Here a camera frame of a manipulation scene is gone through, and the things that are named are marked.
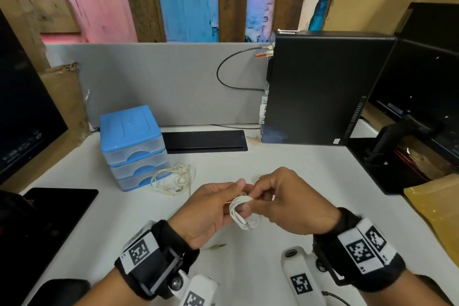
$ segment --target black cable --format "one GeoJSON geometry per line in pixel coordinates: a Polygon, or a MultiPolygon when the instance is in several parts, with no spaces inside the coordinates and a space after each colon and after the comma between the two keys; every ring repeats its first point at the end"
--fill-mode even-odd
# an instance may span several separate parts
{"type": "Polygon", "coordinates": [[[348,303],[347,301],[343,300],[343,299],[340,298],[338,295],[335,295],[335,294],[330,293],[330,292],[328,292],[328,291],[323,291],[323,292],[322,292],[322,295],[334,297],[335,299],[338,299],[339,301],[341,301],[342,303],[344,303],[346,306],[351,306],[350,303],[348,303]]]}
{"type": "Polygon", "coordinates": [[[217,79],[218,81],[223,85],[223,86],[226,86],[226,87],[229,87],[229,88],[233,88],[235,90],[248,90],[248,91],[262,91],[264,92],[264,89],[262,88],[245,88],[245,87],[234,87],[234,86],[230,86],[230,85],[227,85],[226,83],[222,82],[220,80],[220,77],[219,77],[219,71],[220,71],[220,68],[221,66],[223,65],[223,63],[225,63],[227,60],[229,60],[231,57],[235,56],[235,55],[238,55],[238,54],[242,54],[243,52],[247,52],[247,51],[251,51],[251,50],[259,50],[259,49],[262,49],[263,47],[261,46],[258,46],[256,48],[246,48],[245,50],[241,50],[241,51],[238,51],[230,56],[228,56],[227,58],[225,58],[219,65],[219,67],[217,68],[217,79]]]}
{"type": "Polygon", "coordinates": [[[211,126],[234,128],[234,129],[237,129],[237,130],[259,130],[260,129],[259,127],[244,128],[244,127],[233,127],[233,126],[215,125],[215,124],[211,124],[211,126]]]}

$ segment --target blue lid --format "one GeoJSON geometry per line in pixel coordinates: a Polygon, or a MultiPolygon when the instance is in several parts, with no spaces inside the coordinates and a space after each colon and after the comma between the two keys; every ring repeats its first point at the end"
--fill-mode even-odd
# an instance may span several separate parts
{"type": "Polygon", "coordinates": [[[161,130],[147,105],[100,116],[100,145],[104,153],[159,137],[161,130]]]}

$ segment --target fingernail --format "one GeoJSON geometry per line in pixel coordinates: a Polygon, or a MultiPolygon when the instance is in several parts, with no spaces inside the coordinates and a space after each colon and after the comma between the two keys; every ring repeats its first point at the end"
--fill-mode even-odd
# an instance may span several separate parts
{"type": "Polygon", "coordinates": [[[241,190],[245,187],[246,185],[246,180],[245,179],[239,179],[236,184],[241,188],[241,190]]]}

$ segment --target white desk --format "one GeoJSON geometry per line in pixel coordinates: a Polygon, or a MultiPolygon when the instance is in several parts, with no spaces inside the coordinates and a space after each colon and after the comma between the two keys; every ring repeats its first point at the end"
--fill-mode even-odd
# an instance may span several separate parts
{"type": "MultiPolygon", "coordinates": [[[[214,126],[163,128],[163,131],[220,130],[214,126]]],[[[246,131],[257,136],[259,131],[246,131]]],[[[355,137],[375,132],[359,122],[355,137]]],[[[280,166],[295,170],[337,206],[369,217],[404,257],[408,267],[433,278],[451,301],[459,304],[459,268],[442,249],[427,224],[400,196],[384,195],[345,147],[261,144],[248,138],[248,152],[170,155],[170,161],[192,164],[192,191],[209,182],[251,182],[256,175],[280,166]]],[[[169,218],[188,198],[165,196],[150,186],[123,193],[100,152],[98,133],[49,169],[31,187],[94,188],[99,195],[49,265],[31,296],[50,279],[87,279],[92,284],[112,268],[121,247],[149,219],[169,218]]],[[[253,232],[232,225],[217,233],[207,246],[225,243],[217,251],[202,251],[191,273],[203,273],[220,283],[222,306],[295,305],[280,267],[280,254],[301,245],[312,251],[312,236],[296,236],[264,219],[253,232]]],[[[323,290],[334,292],[353,306],[365,303],[353,287],[337,287],[328,273],[313,271],[323,290]]],[[[327,297],[328,305],[341,305],[327,297]]],[[[175,305],[176,300],[153,301],[175,305]]]]}

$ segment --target person's left hand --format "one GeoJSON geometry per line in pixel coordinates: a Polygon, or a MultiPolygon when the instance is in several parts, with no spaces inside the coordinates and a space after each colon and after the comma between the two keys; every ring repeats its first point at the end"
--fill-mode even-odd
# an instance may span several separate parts
{"type": "MultiPolygon", "coordinates": [[[[249,193],[252,188],[244,179],[235,183],[205,184],[168,220],[169,225],[192,249],[199,249],[215,232],[233,222],[226,202],[242,191],[249,193]]],[[[239,214],[243,218],[250,216],[245,210],[239,214]]]]}

